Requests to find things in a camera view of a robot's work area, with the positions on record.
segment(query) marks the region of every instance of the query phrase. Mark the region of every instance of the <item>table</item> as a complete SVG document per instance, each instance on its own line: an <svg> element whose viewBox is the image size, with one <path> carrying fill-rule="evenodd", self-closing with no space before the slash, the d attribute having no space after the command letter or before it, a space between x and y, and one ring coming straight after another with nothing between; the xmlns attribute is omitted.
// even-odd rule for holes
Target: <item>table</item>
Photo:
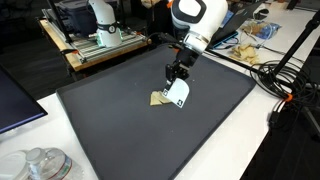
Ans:
<svg viewBox="0 0 320 180"><path fill-rule="evenodd" d="M304 28L301 26L301 21L310 19L313 13L301 10L288 12L276 7L271 7L270 11L281 15L279 19L270 15L270 21L278 22L284 29L295 29L295 31L286 33L280 31L266 45L287 51ZM306 59L319 35L320 29L317 29L296 55ZM292 40L283 41L286 37L291 37ZM280 55L261 50L261 59L269 57L281 58ZM248 74L245 69L232 63L212 59ZM261 88L255 87L193 156L176 179L239 179L267 134L267 119L278 101L279 99L268 95ZM0 135L0 157L21 149L57 147L83 167L85 180L97 179L56 94L39 100L39 103L49 115Z"/></svg>
<svg viewBox="0 0 320 180"><path fill-rule="evenodd" d="M41 28L43 29L43 31L45 31L45 33L47 33L49 35L49 37L56 44L56 46L58 47L58 49L60 51L62 51L64 49L70 49L68 44L66 42L64 42L64 40L58 35L58 33L50 26L50 24L47 20L45 20L45 19L40 20L39 24L40 24ZM139 48L145 47L147 45L148 45L147 42L141 41L140 43L129 46L128 48L113 51L106 56L98 58L97 60L87 61L85 63L81 63L80 59L72 53L66 54L65 59L67 60L68 64L71 65L72 69L77 72L77 71L89 68L91 66L94 66L96 64L102 63L104 61L110 60L112 58L118 57L120 55L132 52L132 51L137 50Z"/></svg>

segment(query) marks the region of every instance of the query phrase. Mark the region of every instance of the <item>wire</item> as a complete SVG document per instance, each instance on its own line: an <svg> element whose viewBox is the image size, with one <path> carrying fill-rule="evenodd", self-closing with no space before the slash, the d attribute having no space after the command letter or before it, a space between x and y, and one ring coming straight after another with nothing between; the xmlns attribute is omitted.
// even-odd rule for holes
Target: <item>wire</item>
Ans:
<svg viewBox="0 0 320 180"><path fill-rule="evenodd" d="M320 98L317 93L318 85L310 79L310 72L307 72L300 67L288 63L290 66L285 66L278 75L274 74L273 70L278 65L279 61L268 61L260 65L259 71L253 74L250 71L250 76L263 90L272 96L284 100L286 103L295 107L316 107ZM287 82L289 87L284 88L283 83L279 79ZM311 88L307 88L306 84L310 83Z"/></svg>

